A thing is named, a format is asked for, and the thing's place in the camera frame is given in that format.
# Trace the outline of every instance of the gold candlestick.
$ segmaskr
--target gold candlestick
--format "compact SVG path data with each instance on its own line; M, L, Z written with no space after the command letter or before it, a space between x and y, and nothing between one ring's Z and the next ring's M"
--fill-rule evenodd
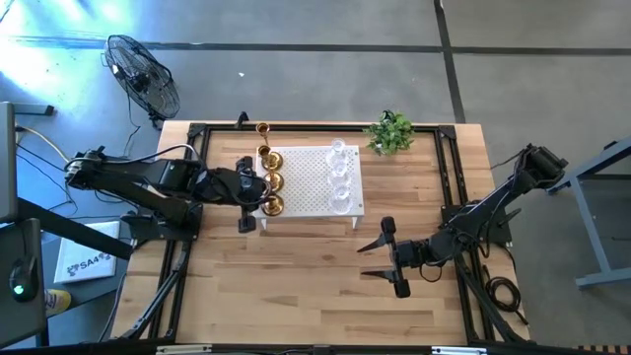
M266 160L263 160L263 167L267 171L277 171L283 166L283 157L278 154L278 152L272 152L271 148L269 148L269 143L267 142L267 132L269 132L269 124L265 122L258 123L256 125L256 132L260 134L261 137L265 140L265 145L258 147L260 154L260 149L263 148L266 151L266 155L269 157Z
M283 179L283 176L276 173L276 166L270 163L272 156L270 154L270 148L268 146L260 146L257 151L258 155L260 155L263 167L265 168L265 166L267 166L269 170L269 174L265 175L263 178L271 184L272 192L278 192L281 188L283 188L285 180Z
M284 207L285 201L283 201L283 198L281 196L271 195L269 196L269 200L263 203L261 209L263 210L264 214L274 217L281 214Z

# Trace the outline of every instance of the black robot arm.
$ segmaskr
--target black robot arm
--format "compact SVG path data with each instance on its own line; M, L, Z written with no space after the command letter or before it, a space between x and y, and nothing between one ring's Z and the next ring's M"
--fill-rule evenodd
M453 260L457 272L478 299L489 319L506 341L524 341L504 321L481 286L470 277L462 253L475 250L482 241L488 241L488 231L495 223L497 211L506 207L520 195L534 188L548 188L563 175L567 162L557 158L545 147L528 145L517 155L513 175L483 200L463 206L454 217L441 225L440 230L426 240L397 242L392 217L382 219L382 233L371 244L358 252L389 246L392 269L366 271L366 275L382 277L394 286L398 298L410 296L410 287L402 268L423 265L443 266Z
M66 166L66 182L79 189L106 191L148 210L147 216L123 217L138 226L139 237L147 236L142 225L149 223L155 225L154 230L158 226L196 230L203 203L240 206L239 231L255 230L249 213L265 201L269 184L252 170L252 157L238 160L235 170L206 169L199 161L124 160L107 156L103 150L77 154Z

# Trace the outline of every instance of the gray floor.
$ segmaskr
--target gray floor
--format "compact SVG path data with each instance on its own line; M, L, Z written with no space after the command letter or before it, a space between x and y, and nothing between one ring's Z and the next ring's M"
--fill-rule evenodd
M630 44L627 1L444 0L444 6L453 45ZM440 44L430 0L197 0L185 6L176 0L16 0L0 24L0 34L12 36L104 38L112 33L180 42ZM0 100L57 107L53 118L23 116L21 124L40 130L67 154L98 145L113 155L122 153L131 132L127 101L101 65L100 50L0 46L10 53L0 57ZM253 119L271 121L373 120L392 108L417 122L455 121L442 54L153 53L174 72L181 98L176 119L236 119L247 110ZM630 56L456 55L455 64L466 121L483 125L491 162L532 142L566 158L571 169L631 134ZM153 152L159 133L134 103L132 118L143 128L131 155ZM28 135L22 144L61 165L36 137ZM631 170L629 162L620 164L621 170ZM39 165L62 180L60 173ZM499 183L509 173L510 167L498 168L494 178ZM63 199L23 163L19 192L43 206ZM77 215L125 209L98 202L87 192L72 193ZM515 206L524 209L511 227L532 338L565 346L631 342L631 283L583 292L575 287L575 277L597 266L572 194L549 197L535 191ZM59 212L72 210L66 206ZM617 242L609 250L624 264L630 246ZM110 306L111 297L103 298L53 319L51 342L95 340ZM62 324L72 324L73 330L62 331Z

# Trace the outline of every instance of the leaves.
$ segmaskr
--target leaves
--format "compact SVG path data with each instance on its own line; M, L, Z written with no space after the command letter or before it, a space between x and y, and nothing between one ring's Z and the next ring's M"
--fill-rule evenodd
M414 132L412 123L402 112L384 110L380 115L380 122L363 131L371 138L367 147L378 155L392 155L399 150L408 150L414 142L410 139Z

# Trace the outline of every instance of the black fan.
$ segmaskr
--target black fan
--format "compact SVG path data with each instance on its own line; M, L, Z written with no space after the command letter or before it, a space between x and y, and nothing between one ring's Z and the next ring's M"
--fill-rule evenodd
M171 70L127 35L111 35L105 44L105 60L118 84L136 104L157 121L173 118L179 111L179 96Z

